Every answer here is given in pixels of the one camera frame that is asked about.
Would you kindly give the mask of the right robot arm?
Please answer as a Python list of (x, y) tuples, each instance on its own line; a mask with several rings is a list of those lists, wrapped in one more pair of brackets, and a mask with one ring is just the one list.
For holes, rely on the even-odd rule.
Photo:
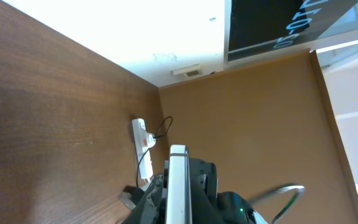
[(123, 223), (256, 223), (250, 203), (217, 190), (216, 166), (174, 156), (145, 189), (127, 185), (120, 200), (131, 211)]

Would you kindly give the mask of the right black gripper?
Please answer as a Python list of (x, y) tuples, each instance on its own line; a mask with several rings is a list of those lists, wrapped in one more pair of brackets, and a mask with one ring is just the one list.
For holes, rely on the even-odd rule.
[[(201, 159), (189, 157), (192, 223), (217, 223), (216, 166)], [(136, 208), (131, 210), (123, 224), (165, 223), (169, 160), (164, 172), (155, 176)]]

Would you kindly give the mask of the black smartphone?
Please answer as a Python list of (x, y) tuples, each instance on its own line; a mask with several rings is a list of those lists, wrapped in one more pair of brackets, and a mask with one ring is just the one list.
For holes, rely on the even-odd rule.
[(185, 145), (170, 147), (165, 223), (192, 223), (189, 151)]

